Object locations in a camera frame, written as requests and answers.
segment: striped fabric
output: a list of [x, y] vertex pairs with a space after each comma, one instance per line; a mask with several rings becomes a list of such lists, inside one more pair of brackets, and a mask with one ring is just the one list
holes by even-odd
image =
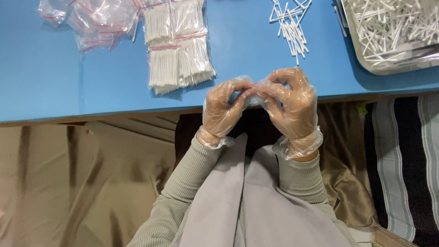
[[439, 246], [439, 94], [367, 105], [367, 171], [380, 224]]

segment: apron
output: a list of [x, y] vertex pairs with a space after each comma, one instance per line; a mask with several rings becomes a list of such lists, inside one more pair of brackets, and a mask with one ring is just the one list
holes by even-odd
[[255, 152], [245, 172], [247, 135], [235, 141], [198, 190], [171, 246], [350, 247], [320, 210], [279, 189], [279, 167], [271, 145]]

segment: person's left hand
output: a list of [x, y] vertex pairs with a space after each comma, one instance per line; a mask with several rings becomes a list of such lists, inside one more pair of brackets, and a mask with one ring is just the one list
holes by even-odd
[[[233, 129], [242, 116], [242, 111], [250, 96], [252, 81], [247, 76], [227, 80], [212, 88], [206, 94], [203, 105], [203, 125], [195, 134], [197, 140], [209, 148], [224, 144], [225, 136]], [[242, 90], [232, 105], [228, 103], [231, 95]]]

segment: person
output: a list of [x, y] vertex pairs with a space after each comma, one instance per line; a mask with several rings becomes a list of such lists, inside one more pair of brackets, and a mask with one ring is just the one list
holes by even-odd
[[[250, 160], [246, 136], [227, 134], [254, 96], [283, 136]], [[129, 247], [359, 246], [328, 204], [317, 95], [300, 68], [223, 82], [207, 93], [202, 123]]]

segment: gloved hand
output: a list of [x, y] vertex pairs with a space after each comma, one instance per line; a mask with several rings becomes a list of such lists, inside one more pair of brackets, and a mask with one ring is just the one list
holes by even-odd
[[273, 146], [278, 155], [288, 160], [310, 155], [320, 147], [323, 135], [317, 126], [316, 90], [302, 69], [276, 70], [255, 84], [254, 90], [273, 124], [284, 134]]
[[[203, 104], [203, 125], [195, 134], [197, 140], [212, 149], [222, 145], [230, 146], [233, 139], [226, 135], [233, 129], [242, 116], [242, 111], [254, 91], [252, 81], [247, 76], [227, 80], [212, 88], [206, 94]], [[231, 95], [242, 90], [232, 105], [229, 105]]]

